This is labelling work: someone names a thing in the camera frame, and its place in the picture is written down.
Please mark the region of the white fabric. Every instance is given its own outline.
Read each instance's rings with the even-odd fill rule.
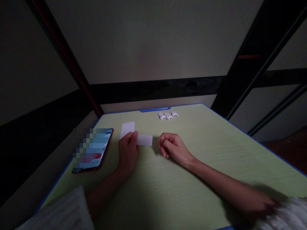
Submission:
[[[74,189],[52,205],[43,208],[16,230],[82,229],[94,230],[83,187]]]
[[[266,220],[258,220],[259,230],[307,230],[307,199],[289,198]]]

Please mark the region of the wooden floor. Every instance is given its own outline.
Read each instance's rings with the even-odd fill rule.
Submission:
[[[307,126],[286,139],[263,144],[307,174]]]

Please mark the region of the red phone case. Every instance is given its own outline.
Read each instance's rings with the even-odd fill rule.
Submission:
[[[114,129],[112,129],[112,133],[111,133],[110,138],[109,138],[109,141],[108,141],[108,143],[107,143],[107,145],[106,145],[106,149],[105,149],[104,154],[103,154],[103,156],[102,156],[102,158],[101,158],[100,164],[99,164],[97,167],[94,167],[94,168],[87,168],[87,169],[82,169],[80,172],[73,172],[74,174],[85,173],[85,172],[89,172],[89,171],[93,171],[93,170],[98,170],[98,169],[101,168],[101,164],[102,164],[103,159],[105,158],[106,153],[107,153],[107,151],[108,151],[109,143],[110,143],[110,141],[111,141],[113,132],[114,132]]]

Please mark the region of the pixelated phone screen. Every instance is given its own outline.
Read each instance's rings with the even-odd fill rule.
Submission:
[[[113,129],[90,129],[73,154],[73,173],[100,165]]]

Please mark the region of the light green table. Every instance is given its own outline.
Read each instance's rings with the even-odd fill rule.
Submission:
[[[135,121],[139,134],[153,135],[141,146],[131,178],[116,192],[95,222],[96,229],[218,229],[242,222],[240,216],[203,181],[164,159],[158,148],[163,132],[180,135],[199,160],[277,199],[306,196],[307,177],[203,104],[173,107],[179,117],[159,120],[158,111],[106,114],[95,128],[113,128],[100,170],[65,170],[42,207],[73,188],[93,189],[118,163],[122,123]]]

